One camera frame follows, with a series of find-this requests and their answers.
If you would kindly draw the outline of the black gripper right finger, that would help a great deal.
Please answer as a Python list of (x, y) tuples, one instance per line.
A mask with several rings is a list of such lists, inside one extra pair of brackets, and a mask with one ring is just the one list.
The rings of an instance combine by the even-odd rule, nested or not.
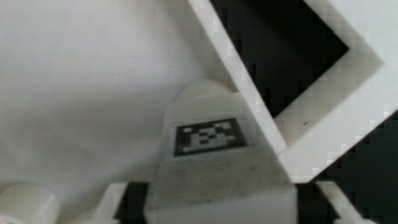
[(299, 224), (379, 224), (358, 211), (335, 181), (297, 184)]

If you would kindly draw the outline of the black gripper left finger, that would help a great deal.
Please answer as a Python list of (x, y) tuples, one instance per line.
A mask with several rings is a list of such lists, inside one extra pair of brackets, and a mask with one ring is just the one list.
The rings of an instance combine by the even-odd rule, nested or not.
[(148, 224), (144, 204), (148, 182), (114, 183), (105, 191), (89, 224)]

